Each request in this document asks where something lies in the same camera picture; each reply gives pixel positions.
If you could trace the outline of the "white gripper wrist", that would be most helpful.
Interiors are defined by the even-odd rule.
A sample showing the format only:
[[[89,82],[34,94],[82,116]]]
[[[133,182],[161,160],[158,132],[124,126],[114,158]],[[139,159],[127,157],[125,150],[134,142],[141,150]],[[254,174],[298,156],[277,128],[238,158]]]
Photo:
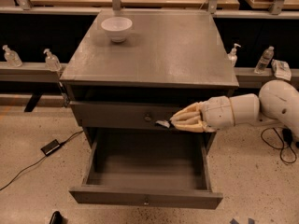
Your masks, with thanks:
[[[201,120],[196,124],[178,124],[175,122],[189,122]],[[175,113],[170,121],[181,131],[192,133],[213,133],[214,131],[235,124],[230,99],[226,96],[212,97],[207,101],[196,102]]]

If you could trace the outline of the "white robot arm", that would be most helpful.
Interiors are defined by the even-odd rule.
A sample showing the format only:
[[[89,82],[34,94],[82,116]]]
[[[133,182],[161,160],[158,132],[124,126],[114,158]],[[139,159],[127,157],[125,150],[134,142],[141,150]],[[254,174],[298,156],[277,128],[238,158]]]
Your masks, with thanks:
[[[179,110],[170,118],[178,130],[193,133],[212,133],[239,124],[259,126],[278,122],[299,139],[299,91],[283,80],[265,83],[259,95],[250,93],[234,97],[211,97]]]

